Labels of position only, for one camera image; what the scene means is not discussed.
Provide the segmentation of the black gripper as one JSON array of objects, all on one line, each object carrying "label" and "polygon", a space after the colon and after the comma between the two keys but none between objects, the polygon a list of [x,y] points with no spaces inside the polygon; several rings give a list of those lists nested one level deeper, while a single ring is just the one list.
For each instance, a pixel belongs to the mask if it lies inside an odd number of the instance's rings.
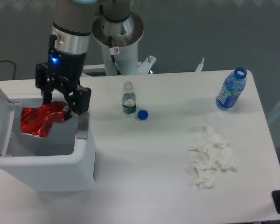
[{"label": "black gripper", "polygon": [[69,54],[56,49],[48,50],[48,63],[39,63],[35,68],[35,86],[41,90],[42,104],[52,102],[52,91],[60,91],[67,102],[68,109],[64,120],[73,113],[81,115],[88,111],[91,89],[80,85],[86,53]]}]

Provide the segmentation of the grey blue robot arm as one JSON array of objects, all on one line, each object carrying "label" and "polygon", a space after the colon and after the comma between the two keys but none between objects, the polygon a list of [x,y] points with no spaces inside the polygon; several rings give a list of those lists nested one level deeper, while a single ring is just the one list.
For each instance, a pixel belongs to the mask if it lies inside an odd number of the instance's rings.
[{"label": "grey blue robot arm", "polygon": [[96,11],[110,22],[122,22],[130,15],[128,0],[58,0],[49,36],[48,60],[35,69],[35,85],[43,104],[52,101],[52,92],[63,94],[68,109],[63,117],[88,111],[91,89],[80,84],[92,24]]}]

